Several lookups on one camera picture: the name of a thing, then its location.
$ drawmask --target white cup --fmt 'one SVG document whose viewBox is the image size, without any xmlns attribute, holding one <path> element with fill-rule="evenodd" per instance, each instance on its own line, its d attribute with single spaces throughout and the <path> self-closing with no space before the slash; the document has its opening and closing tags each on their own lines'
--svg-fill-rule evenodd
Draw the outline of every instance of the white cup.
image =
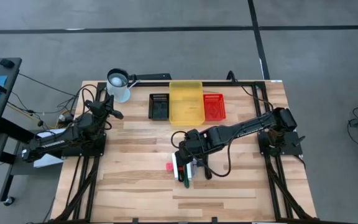
<svg viewBox="0 0 358 224">
<path fill-rule="evenodd" d="M 107 93 L 114 95 L 114 101 L 123 103 L 129 100 L 131 92 L 128 89 L 128 73 L 120 68 L 114 68 L 107 74 Z"/>
</svg>

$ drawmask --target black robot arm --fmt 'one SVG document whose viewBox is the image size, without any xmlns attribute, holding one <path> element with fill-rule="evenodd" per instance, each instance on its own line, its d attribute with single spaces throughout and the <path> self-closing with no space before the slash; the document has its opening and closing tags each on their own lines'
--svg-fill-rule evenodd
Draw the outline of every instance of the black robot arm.
<svg viewBox="0 0 358 224">
<path fill-rule="evenodd" d="M 214 126 L 202 132 L 196 129 L 185 134 L 185 140 L 179 143 L 175 153 L 179 166 L 183 166 L 193 160 L 202 159 L 204 156 L 218 152 L 227 146 L 232 140 L 255 133 L 264 129 L 272 130 L 272 144 L 280 143 L 281 133 L 293 131 L 296 122 L 289 109 L 275 108 L 270 113 L 244 121 L 232 126 Z"/>
<path fill-rule="evenodd" d="M 62 133 L 31 140 L 22 150 L 22 159 L 34 162 L 46 153 L 56 157 L 100 156 L 106 139 L 104 125 L 107 117 L 113 115 L 117 119 L 123 118 L 121 112 L 114 110 L 113 102 L 113 96 L 108 96 L 103 102 L 86 100 L 85 106 L 91 113 L 77 117 Z"/>
</svg>

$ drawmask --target concrete floor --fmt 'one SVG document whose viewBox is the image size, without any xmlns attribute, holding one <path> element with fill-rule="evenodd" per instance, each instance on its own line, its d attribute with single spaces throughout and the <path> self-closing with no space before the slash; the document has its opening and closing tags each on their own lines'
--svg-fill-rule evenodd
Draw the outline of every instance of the concrete floor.
<svg viewBox="0 0 358 224">
<path fill-rule="evenodd" d="M 254 3 L 260 26 L 358 25 L 358 0 Z M 212 25 L 251 26 L 247 1 L 0 0 L 0 29 Z M 270 77 L 283 80 L 298 132 L 306 135 L 302 146 L 318 216 L 358 223 L 358 146 L 346 133 L 358 106 L 358 30 L 262 31 L 261 36 Z M 174 79 L 222 79 L 228 70 L 241 79 L 262 78 L 252 31 L 0 35 L 0 57 L 23 58 L 23 74 L 71 93 L 83 80 L 104 80 L 114 67 L 169 72 Z M 14 92 L 35 110 L 53 111 L 68 99 L 23 77 Z M 45 95 L 49 98 L 41 101 Z M 18 102 L 15 96 L 10 101 Z M 4 116 L 36 128 L 13 110 Z M 50 124 L 55 119 L 44 117 Z M 358 139 L 358 129 L 352 131 Z M 0 189 L 6 170 L 0 166 Z M 59 175 L 57 169 L 15 177 L 10 195 L 17 201 L 10 207 L 0 203 L 0 223 L 41 222 Z"/>
</svg>

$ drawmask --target desk leg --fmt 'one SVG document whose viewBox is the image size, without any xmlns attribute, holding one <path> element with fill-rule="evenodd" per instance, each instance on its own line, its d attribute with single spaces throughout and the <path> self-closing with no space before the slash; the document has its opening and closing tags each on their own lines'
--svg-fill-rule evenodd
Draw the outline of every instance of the desk leg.
<svg viewBox="0 0 358 224">
<path fill-rule="evenodd" d="M 12 181 L 13 181 L 13 175 L 11 174 L 12 171 L 12 165 L 9 166 L 9 169 L 6 173 L 4 184 L 2 185 L 1 193 L 0 193 L 0 202 L 5 202 L 8 199 L 8 193 L 11 189 Z"/>
<path fill-rule="evenodd" d="M 5 118 L 0 119 L 0 133 L 5 133 L 20 142 L 28 143 L 34 138 L 34 133 L 20 127 L 19 125 L 8 121 Z"/>
<path fill-rule="evenodd" d="M 13 165 L 13 163 L 15 162 L 16 156 L 12 155 L 10 153 L 7 152 L 2 152 L 1 156 L 0 156 L 0 161 L 3 163 L 7 163 L 7 164 L 11 164 Z"/>
</svg>

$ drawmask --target wooden table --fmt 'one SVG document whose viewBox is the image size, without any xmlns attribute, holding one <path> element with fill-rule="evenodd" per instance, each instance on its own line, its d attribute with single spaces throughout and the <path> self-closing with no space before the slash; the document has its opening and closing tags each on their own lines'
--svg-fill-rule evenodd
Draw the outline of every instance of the wooden table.
<svg viewBox="0 0 358 224">
<path fill-rule="evenodd" d="M 265 82 L 268 98 L 275 107 L 288 107 L 282 82 Z M 226 120 L 197 127 L 172 127 L 169 121 L 148 119 L 150 93 L 168 93 L 168 87 L 134 87 L 128 102 L 115 103 L 114 109 L 124 119 L 109 118 L 112 129 L 106 131 L 105 154 L 100 160 L 94 196 L 92 222 L 220 222 L 274 221 L 264 158 L 259 154 L 256 134 L 236 139 L 231 147 L 232 171 L 225 178 L 206 180 L 203 168 L 186 189 L 165 170 L 175 148 L 170 143 L 174 131 L 197 128 L 202 131 L 217 124 L 232 125 L 255 117 L 252 97 L 239 86 L 204 87 L 204 93 L 222 93 Z M 76 108 L 81 114 L 82 100 Z M 175 143 L 183 136 L 177 135 Z M 64 209 L 77 157 L 65 160 L 57 188 L 51 218 Z M 293 156 L 282 156 L 288 189 L 307 213 L 315 216 L 303 164 Z M 209 165 L 219 173 L 227 172 L 227 151 L 209 157 Z M 73 196 L 78 186 L 74 184 Z M 282 195 L 277 189 L 282 217 L 285 217 Z M 83 197 L 80 218 L 85 215 Z"/>
</svg>

